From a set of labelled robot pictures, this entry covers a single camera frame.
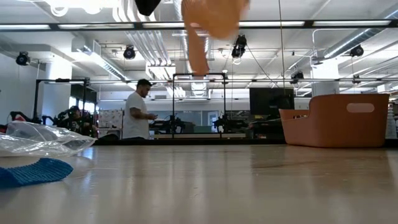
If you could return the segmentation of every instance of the metal pole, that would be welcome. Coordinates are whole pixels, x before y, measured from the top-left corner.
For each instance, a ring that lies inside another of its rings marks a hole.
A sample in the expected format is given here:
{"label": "metal pole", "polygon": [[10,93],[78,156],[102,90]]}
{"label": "metal pole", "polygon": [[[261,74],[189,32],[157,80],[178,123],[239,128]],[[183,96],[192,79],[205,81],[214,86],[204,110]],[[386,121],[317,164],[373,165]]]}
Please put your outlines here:
{"label": "metal pole", "polygon": [[37,117],[37,100],[39,97],[39,85],[40,85],[41,80],[36,80],[36,89],[35,89],[35,103],[33,106],[33,118],[35,119]]}
{"label": "metal pole", "polygon": [[173,74],[173,113],[172,113],[172,116],[170,117],[170,119],[171,119],[171,122],[172,122],[172,138],[174,138],[174,113],[175,113],[175,108],[174,108],[174,85],[175,85],[175,83],[174,83],[174,80],[175,80],[175,76],[176,76],[176,74]]}
{"label": "metal pole", "polygon": [[81,125],[80,125],[80,132],[83,132],[83,126],[85,123],[85,116],[84,116],[84,112],[85,112],[85,105],[86,105],[86,86],[87,86],[87,79],[84,80],[83,82],[83,108],[81,109]]}
{"label": "metal pole", "polygon": [[226,83],[225,83],[225,74],[222,74],[224,79],[224,116],[226,116]]}

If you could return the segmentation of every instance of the table surface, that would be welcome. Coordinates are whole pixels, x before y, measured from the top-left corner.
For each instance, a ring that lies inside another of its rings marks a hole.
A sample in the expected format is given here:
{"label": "table surface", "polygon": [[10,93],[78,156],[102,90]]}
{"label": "table surface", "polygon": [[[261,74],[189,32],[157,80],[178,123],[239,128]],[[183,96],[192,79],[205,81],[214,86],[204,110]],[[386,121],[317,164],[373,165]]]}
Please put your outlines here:
{"label": "table surface", "polygon": [[63,160],[64,181],[0,192],[1,223],[398,223],[398,151],[99,146]]}

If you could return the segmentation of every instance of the black cap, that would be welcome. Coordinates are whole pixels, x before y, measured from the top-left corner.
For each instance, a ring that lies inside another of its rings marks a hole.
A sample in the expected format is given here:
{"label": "black cap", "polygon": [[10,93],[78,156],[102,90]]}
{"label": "black cap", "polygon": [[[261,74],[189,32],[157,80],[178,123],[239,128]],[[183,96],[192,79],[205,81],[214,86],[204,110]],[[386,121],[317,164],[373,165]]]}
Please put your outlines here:
{"label": "black cap", "polygon": [[139,86],[141,86],[141,85],[149,85],[149,86],[152,86],[152,84],[151,84],[148,80],[146,80],[146,79],[138,80],[137,87],[139,87]]}
{"label": "black cap", "polygon": [[69,110],[70,111],[80,111],[78,106],[71,106]]}

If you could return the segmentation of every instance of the window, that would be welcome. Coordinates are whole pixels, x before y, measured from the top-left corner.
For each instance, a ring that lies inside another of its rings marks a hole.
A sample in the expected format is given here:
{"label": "window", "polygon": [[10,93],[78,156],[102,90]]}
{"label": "window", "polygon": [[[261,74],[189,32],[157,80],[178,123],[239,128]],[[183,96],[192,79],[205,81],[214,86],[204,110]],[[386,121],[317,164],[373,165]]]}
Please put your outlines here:
{"label": "window", "polygon": [[76,106],[76,98],[75,97],[69,97],[69,108],[72,106]]}
{"label": "window", "polygon": [[[79,100],[79,109],[83,109],[83,102]],[[95,110],[95,104],[94,103],[89,103],[86,102],[85,104],[85,110],[89,111],[90,113],[94,113]]]}

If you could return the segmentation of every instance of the hand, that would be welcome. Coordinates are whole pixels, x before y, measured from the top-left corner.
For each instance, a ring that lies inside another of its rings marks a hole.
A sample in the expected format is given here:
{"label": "hand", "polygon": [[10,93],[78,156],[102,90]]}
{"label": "hand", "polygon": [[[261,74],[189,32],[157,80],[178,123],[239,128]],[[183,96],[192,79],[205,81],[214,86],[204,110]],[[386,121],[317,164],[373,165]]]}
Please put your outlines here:
{"label": "hand", "polygon": [[148,114],[148,120],[154,121],[157,119],[157,115],[154,114]]}

